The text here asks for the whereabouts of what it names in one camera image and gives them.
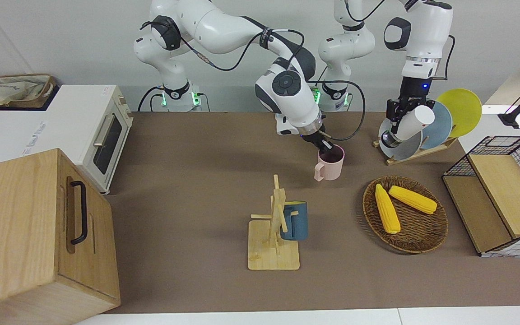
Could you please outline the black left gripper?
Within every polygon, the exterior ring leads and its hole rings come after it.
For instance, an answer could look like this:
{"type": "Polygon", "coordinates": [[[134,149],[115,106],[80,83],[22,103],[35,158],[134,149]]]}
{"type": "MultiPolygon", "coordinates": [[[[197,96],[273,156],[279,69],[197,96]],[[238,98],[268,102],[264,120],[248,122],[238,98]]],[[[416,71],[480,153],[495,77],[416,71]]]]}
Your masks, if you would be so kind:
{"type": "Polygon", "coordinates": [[[425,97],[404,97],[393,100],[388,99],[386,118],[389,121],[389,126],[386,131],[389,134],[396,135],[400,120],[403,119],[407,113],[412,112],[418,106],[427,106],[431,110],[435,107],[436,101],[426,99],[425,97]]]}

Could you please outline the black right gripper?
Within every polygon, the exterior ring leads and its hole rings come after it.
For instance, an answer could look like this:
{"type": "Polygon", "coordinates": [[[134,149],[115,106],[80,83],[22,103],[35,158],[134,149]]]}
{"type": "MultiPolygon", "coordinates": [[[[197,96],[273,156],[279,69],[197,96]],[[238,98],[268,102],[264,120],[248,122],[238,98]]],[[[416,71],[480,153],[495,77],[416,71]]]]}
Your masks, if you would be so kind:
{"type": "Polygon", "coordinates": [[[322,153],[328,153],[334,149],[334,144],[328,142],[327,138],[319,131],[311,135],[303,135],[303,140],[316,146],[322,153]]]}

